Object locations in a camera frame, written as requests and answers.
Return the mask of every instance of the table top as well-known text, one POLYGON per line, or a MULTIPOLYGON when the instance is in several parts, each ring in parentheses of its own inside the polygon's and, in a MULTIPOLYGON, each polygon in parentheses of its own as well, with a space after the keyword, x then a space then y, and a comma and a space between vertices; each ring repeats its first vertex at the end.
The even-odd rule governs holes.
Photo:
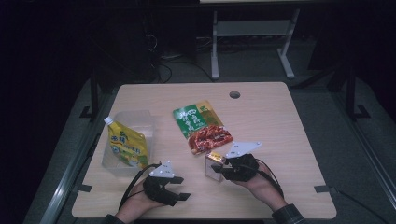
MULTIPOLYGON (((142 218, 244 218, 271 217, 270 208, 246 189, 230 181, 205 176, 205 155, 192 155, 177 126, 173 110, 207 100, 237 142, 262 142, 251 153, 275 173, 288 203, 306 218, 333 218, 336 210, 329 192, 316 193, 325 185, 303 124, 287 86, 282 82, 234 82, 189 84, 141 84, 120 87, 109 116, 121 111, 149 110, 155 119, 151 163, 171 161, 181 185, 167 185, 175 193, 190 193, 185 202, 156 208, 142 218), (240 97, 230 97, 238 91, 240 97)), ((108 138, 107 126, 93 154, 72 213, 75 217, 105 217, 117 213, 123 192, 133 177, 119 177, 102 166, 108 138)), ((229 143, 214 151, 225 155, 229 143)))

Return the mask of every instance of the clear plastic box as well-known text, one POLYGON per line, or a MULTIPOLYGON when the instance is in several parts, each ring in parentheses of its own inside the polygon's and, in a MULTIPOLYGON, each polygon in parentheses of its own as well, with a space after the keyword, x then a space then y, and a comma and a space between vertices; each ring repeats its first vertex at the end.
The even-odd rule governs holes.
MULTIPOLYGON (((150 115, 149 111, 121 111, 117 113, 112 119, 145 135, 148 145, 148 164, 150 164, 155 126, 154 118, 150 115)), ((116 176, 134 176, 141 170, 139 168, 128 166, 127 164, 120 161, 120 159, 114 155, 113 150, 111 150, 108 137, 106 140, 105 153, 102 158, 102 165, 116 176)))

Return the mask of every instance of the snack bag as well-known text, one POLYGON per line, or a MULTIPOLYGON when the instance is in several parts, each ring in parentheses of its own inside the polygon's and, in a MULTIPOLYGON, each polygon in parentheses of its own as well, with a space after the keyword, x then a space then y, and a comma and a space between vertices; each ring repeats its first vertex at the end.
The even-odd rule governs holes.
POLYGON ((208 101, 176 109, 173 114, 194 155, 233 141, 208 101))
POLYGON ((145 168, 149 165, 149 151, 146 137, 110 117, 105 119, 108 127, 108 138, 112 151, 124 163, 134 168, 145 168))

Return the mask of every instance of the robotic hand attachment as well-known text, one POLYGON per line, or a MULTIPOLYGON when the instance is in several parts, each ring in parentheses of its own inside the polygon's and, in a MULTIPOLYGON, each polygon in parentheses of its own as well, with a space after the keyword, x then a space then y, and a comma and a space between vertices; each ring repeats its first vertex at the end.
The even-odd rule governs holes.
POLYGON ((213 164, 212 169, 216 173, 222 173, 225 179, 232 181, 248 182, 256 174, 267 179, 272 186, 284 197, 283 190, 271 169, 263 161, 255 159, 252 154, 247 154, 252 149, 259 147, 261 143, 234 142, 230 152, 226 155, 224 165, 213 164), (274 179, 264 171, 259 170, 257 161, 264 164, 274 179))
POLYGON ((186 201, 190 197, 189 193, 175 194, 174 192, 165 189, 165 185, 168 183, 181 184, 184 180, 182 177, 175 176, 175 174, 173 174, 172 167, 170 166, 170 161, 168 161, 166 164, 151 164, 143 170, 139 171, 139 173, 134 177, 131 184, 128 186, 127 190, 125 190, 125 193, 122 196, 120 202, 119 209, 126 202, 126 200, 128 200, 128 198, 134 196, 129 195, 132 188, 134 187, 140 176, 145 173, 148 168, 151 167, 155 167, 156 169, 150 172, 149 176, 145 179, 145 182, 143 183, 143 191, 151 200, 174 206, 178 201, 186 201))

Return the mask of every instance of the hole in table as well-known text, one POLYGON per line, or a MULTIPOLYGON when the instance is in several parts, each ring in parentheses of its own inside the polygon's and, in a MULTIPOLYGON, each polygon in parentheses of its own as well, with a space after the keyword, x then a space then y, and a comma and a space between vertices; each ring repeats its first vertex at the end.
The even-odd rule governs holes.
POLYGON ((230 97, 233 99, 238 99, 241 96, 241 93, 239 91, 231 91, 230 92, 230 97))

